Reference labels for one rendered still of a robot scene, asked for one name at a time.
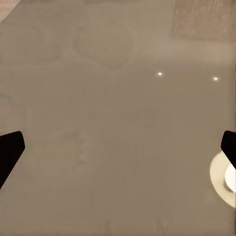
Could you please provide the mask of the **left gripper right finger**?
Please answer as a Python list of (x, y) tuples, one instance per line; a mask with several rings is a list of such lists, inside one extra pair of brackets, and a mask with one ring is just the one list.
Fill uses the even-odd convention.
[(236, 169), (236, 132), (225, 131), (221, 148)]

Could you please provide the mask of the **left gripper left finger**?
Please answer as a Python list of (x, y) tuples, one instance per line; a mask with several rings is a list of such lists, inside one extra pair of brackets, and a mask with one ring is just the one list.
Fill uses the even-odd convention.
[(25, 150), (21, 131), (0, 136), (0, 189)]

